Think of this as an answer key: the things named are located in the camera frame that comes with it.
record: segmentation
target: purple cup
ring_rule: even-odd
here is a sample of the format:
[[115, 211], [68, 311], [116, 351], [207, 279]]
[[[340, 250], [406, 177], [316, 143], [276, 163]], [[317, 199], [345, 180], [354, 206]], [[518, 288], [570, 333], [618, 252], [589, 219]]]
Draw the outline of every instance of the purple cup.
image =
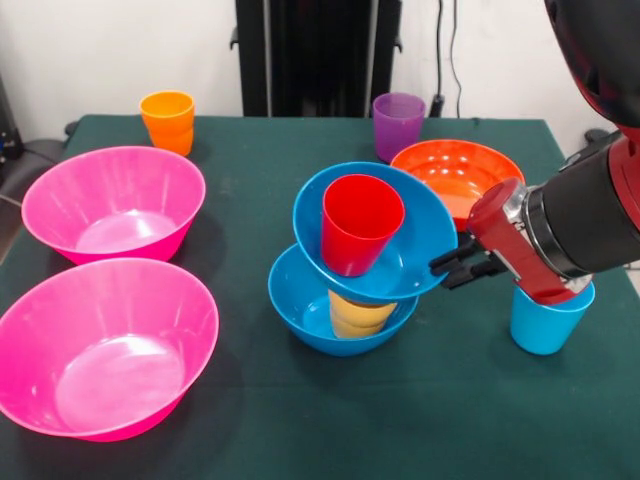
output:
[[418, 141], [425, 110], [422, 99], [408, 93], [385, 93], [373, 101], [373, 129], [380, 160], [391, 163], [401, 150]]

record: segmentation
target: cup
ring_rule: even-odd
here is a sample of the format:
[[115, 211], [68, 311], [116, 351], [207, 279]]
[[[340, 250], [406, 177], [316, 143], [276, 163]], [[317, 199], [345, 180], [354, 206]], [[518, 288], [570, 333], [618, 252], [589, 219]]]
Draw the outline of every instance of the cup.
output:
[[152, 93], [140, 102], [142, 120], [154, 147], [188, 155], [193, 145], [195, 103], [184, 92]]
[[363, 275], [404, 215], [398, 192], [379, 178], [353, 174], [334, 180], [322, 199], [322, 259], [338, 275]]
[[579, 295], [567, 302], [540, 305], [516, 287], [511, 309], [511, 337], [529, 353], [556, 353], [567, 342], [595, 296], [596, 289], [593, 283], [589, 283]]
[[329, 290], [331, 326], [338, 338], [362, 338], [384, 327], [397, 303], [367, 305], [356, 303]]
[[373, 101], [373, 130], [376, 153], [391, 163], [401, 150], [420, 138], [426, 106], [408, 93], [385, 93]]

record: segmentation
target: orange cup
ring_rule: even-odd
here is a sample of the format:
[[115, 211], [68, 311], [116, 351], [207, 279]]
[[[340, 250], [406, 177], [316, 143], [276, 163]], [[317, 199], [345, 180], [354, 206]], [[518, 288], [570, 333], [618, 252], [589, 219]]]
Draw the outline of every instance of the orange cup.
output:
[[140, 102], [140, 113], [154, 147], [188, 155], [193, 145], [193, 97], [184, 92], [152, 93]]

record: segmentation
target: white wall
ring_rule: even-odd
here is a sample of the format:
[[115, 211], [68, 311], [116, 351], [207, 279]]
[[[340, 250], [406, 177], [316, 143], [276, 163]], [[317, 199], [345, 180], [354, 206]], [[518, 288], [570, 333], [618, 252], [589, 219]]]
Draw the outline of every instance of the white wall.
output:
[[[437, 0], [404, 0], [392, 89], [430, 101]], [[455, 84], [445, 0], [444, 113]], [[575, 88], [543, 0], [459, 0], [456, 66], [463, 116], [546, 119], [565, 153], [606, 126]], [[0, 0], [0, 72], [26, 139], [60, 137], [84, 113], [135, 113], [148, 92], [177, 88], [200, 114], [241, 115], [234, 0]]]
[[[445, 0], [442, 42], [445, 116], [454, 114], [449, 65], [452, 0]], [[584, 145], [583, 132], [611, 130], [578, 92], [549, 24], [543, 0], [459, 0], [454, 59], [466, 117], [544, 118], [565, 154]], [[436, 90], [438, 0], [404, 0], [392, 89], [428, 102]]]
[[0, 74], [25, 139], [170, 88], [242, 115], [235, 24], [235, 0], [0, 0]]

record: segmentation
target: blue cup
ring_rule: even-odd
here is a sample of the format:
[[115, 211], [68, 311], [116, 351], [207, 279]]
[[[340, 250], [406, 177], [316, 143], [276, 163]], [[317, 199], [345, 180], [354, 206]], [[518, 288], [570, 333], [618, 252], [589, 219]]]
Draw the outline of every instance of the blue cup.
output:
[[516, 287], [511, 308], [511, 337], [520, 348], [536, 355], [551, 355], [569, 339], [596, 297], [593, 283], [580, 295], [556, 305], [540, 305]]

